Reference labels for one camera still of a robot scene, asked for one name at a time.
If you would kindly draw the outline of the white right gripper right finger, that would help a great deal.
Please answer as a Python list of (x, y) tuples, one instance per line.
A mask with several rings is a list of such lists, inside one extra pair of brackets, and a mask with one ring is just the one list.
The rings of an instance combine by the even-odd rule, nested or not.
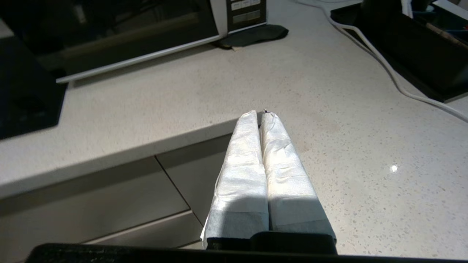
[(260, 126), (270, 229), (337, 238), (291, 138), (278, 115), (264, 111)]

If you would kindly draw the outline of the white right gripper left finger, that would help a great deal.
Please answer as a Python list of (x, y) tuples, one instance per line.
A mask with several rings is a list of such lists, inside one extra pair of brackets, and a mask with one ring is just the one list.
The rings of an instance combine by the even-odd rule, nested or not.
[(256, 111), (237, 120), (201, 233), (204, 249), (215, 238), (250, 239), (269, 230), (267, 178)]

